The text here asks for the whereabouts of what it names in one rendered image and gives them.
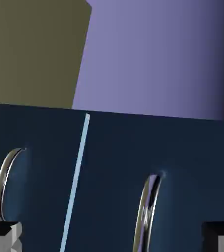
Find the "dark blue cabinet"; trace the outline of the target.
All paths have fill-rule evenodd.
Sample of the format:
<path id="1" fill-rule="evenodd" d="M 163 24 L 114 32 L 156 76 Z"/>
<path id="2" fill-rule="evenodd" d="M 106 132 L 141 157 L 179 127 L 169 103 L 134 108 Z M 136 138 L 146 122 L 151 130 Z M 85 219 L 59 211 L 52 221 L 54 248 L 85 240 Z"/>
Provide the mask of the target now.
<path id="1" fill-rule="evenodd" d="M 75 200 L 76 192 L 77 192 L 77 185 L 78 185 L 80 169 L 81 169 L 81 165 L 82 165 L 82 158 L 83 158 L 83 154 L 84 154 L 85 143 L 86 143 L 87 134 L 88 134 L 90 113 L 93 112 L 93 111 L 81 111 L 81 110 L 76 110 L 76 111 L 85 113 L 85 121 L 84 121 L 81 142 L 80 142 L 80 146 L 79 146 L 79 152 L 78 152 L 78 158 L 77 158 L 77 163 L 76 163 L 76 167 L 75 167 L 74 177 L 73 177 L 73 181 L 72 181 L 70 198 L 69 198 L 69 202 L 68 202 L 67 214 L 66 214 L 66 218 L 65 218 L 65 222 L 64 222 L 64 230 L 63 230 L 63 234 L 62 234 L 62 240 L 61 240 L 61 246 L 60 246 L 59 252 L 68 252 L 66 246 L 67 246 L 67 241 L 68 241 L 69 227 L 70 227 L 70 222 L 71 222 L 71 217 L 72 217 L 74 200 Z"/>

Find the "dark blue drawer front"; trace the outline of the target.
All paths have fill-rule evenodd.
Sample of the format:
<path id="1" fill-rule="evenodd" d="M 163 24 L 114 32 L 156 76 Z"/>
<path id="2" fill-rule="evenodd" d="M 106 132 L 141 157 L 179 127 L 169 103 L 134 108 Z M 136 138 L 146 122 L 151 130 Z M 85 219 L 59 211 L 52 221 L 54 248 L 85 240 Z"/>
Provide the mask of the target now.
<path id="1" fill-rule="evenodd" d="M 148 176 L 162 174 L 150 252 L 201 252 L 224 221 L 224 121 L 91 112 L 68 252 L 133 252 Z"/>
<path id="2" fill-rule="evenodd" d="M 22 224 L 23 252 L 59 252 L 85 113 L 0 104 L 0 168 L 22 149 L 7 180 L 5 218 Z"/>

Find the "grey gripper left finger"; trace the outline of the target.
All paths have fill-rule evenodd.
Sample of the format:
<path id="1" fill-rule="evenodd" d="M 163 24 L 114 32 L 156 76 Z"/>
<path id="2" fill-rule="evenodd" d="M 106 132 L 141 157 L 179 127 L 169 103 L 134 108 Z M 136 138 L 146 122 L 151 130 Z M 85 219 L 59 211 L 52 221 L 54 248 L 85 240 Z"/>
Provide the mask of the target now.
<path id="1" fill-rule="evenodd" d="M 22 252 L 20 222 L 0 221 L 0 252 Z"/>

